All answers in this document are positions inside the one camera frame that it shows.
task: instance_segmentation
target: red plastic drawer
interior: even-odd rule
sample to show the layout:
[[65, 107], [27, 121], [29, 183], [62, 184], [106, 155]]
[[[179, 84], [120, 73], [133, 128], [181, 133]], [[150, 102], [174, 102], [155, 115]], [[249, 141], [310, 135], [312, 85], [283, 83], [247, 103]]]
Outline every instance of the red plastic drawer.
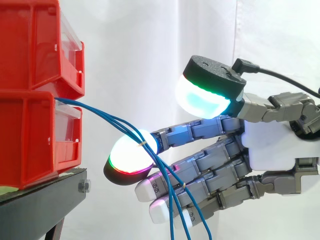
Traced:
[[84, 44], [58, 0], [0, 0], [0, 89], [85, 94]]
[[0, 91], [0, 186], [24, 189], [81, 163], [82, 111], [49, 92]]

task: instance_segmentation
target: blue cable bundle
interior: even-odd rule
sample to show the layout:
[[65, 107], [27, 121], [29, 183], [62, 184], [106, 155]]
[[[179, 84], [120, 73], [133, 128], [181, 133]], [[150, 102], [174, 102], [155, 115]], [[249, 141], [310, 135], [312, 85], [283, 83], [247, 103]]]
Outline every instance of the blue cable bundle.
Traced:
[[[84, 103], [78, 102], [78, 101], [74, 101], [74, 100], [70, 100], [70, 99], [66, 99], [66, 98], [56, 98], [56, 100], [64, 103], [64, 104], [68, 104], [68, 105], [73, 105], [73, 106], [78, 106], [78, 107], [82, 107], [84, 109], [87, 109], [93, 113], [95, 113], [96, 115], [98, 115], [99, 117], [103, 118], [104, 120], [106, 120], [108, 123], [110, 123], [112, 126], [114, 126], [116, 129], [118, 129], [120, 132], [126, 134], [128, 137], [130, 137], [132, 140], [134, 140], [135, 142], [137, 142], [138, 144], [141, 144], [142, 142], [145, 142], [146, 140], [144, 139], [144, 137], [142, 136], [142, 134], [139, 132], [139, 130], [137, 128], [135, 128], [132, 124], [130, 124], [129, 122], [116, 117], [116, 116], [112, 116], [104, 111], [101, 111], [99, 109], [96, 109], [94, 107], [88, 106]], [[130, 131], [127, 127], [125, 127], [123, 124], [126, 124], [127, 126], [129, 126], [130, 128], [132, 128], [138, 136], [136, 136], [132, 131]], [[160, 172], [162, 173], [162, 175], [164, 176], [164, 179], [168, 185], [168, 195], [169, 195], [169, 217], [170, 217], [170, 236], [171, 236], [171, 240], [175, 239], [175, 235], [174, 235], [174, 217], [173, 217], [173, 202], [172, 202], [172, 198], [174, 199], [174, 202], [177, 206], [177, 209], [179, 211], [180, 217], [181, 217], [181, 221], [182, 221], [182, 225], [185, 231], [185, 234], [187, 236], [188, 240], [191, 240], [187, 225], [186, 225], [186, 221], [185, 218], [183, 216], [183, 211], [181, 208], [181, 205], [179, 203], [178, 197], [169, 181], [169, 176], [168, 173], [166, 171], [166, 169], [175, 177], [175, 179], [179, 182], [179, 184], [181, 186], [184, 185], [184, 182], [181, 181], [181, 179], [176, 175], [176, 173], [157, 155], [154, 153], [154, 151], [151, 149], [151, 147], [148, 145], [148, 143], [143, 144], [142, 145], [144, 150], [150, 155], [150, 157], [153, 159], [154, 163], [156, 164], [156, 166], [159, 168]], [[211, 236], [211, 232], [210, 229], [206, 223], [206, 220], [201, 212], [201, 209], [199, 208], [198, 204], [196, 203], [195, 198], [192, 196], [191, 192], [188, 190], [188, 188], [186, 187], [184, 189], [187, 194], [189, 195], [190, 199], [192, 200], [195, 208], [197, 209], [201, 220], [203, 222], [203, 225], [208, 233], [208, 237], [209, 240], [212, 240], [212, 236]]]

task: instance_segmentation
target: green led light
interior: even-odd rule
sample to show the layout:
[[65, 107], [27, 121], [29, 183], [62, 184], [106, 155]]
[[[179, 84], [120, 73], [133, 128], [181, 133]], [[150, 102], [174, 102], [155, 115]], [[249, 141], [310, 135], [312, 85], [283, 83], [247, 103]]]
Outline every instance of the green led light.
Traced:
[[213, 119], [230, 104], [229, 99], [192, 84], [183, 75], [176, 86], [175, 96], [185, 111], [203, 119]]

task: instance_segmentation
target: white backdrop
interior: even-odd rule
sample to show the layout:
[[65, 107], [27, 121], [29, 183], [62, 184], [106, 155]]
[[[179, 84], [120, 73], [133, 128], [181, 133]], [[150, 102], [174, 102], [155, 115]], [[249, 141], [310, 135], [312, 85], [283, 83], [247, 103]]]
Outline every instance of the white backdrop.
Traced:
[[[227, 65], [240, 56], [318, 89], [317, 2], [278, 2], [241, 0], [237, 6], [236, 0], [60, 0], [85, 44], [86, 93], [81, 101], [148, 131], [194, 119], [177, 106], [174, 96], [175, 83], [191, 55]], [[245, 78], [246, 92], [265, 97], [296, 91], [261, 75]], [[259, 92], [262, 84], [264, 91]], [[88, 168], [92, 188], [66, 217], [61, 240], [170, 239], [169, 224], [152, 223], [149, 204], [138, 202], [135, 186], [116, 186], [103, 175], [120, 136], [105, 121], [84, 112], [82, 167]], [[171, 149], [161, 157], [173, 163], [212, 141]], [[216, 214], [208, 223], [219, 240], [315, 239], [309, 226], [319, 224], [312, 213], [319, 196], [311, 197], [267, 195], [222, 211], [219, 221]], [[191, 236], [207, 239], [201, 224]], [[176, 239], [186, 239], [183, 231], [176, 231]]]

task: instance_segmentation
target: glowing fingertip sensor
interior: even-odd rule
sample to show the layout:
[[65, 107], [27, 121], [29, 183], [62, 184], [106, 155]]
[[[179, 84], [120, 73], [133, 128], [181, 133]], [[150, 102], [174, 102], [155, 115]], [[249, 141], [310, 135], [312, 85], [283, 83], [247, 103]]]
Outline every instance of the glowing fingertip sensor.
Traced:
[[[146, 130], [139, 131], [153, 152], [157, 153], [154, 137]], [[154, 161], [145, 151], [143, 144], [138, 144], [124, 135], [114, 144], [103, 172], [114, 184], [131, 185], [145, 179], [153, 165]]]
[[231, 67], [203, 56], [192, 56], [180, 77], [175, 96], [188, 113], [213, 119], [241, 101], [246, 81]]

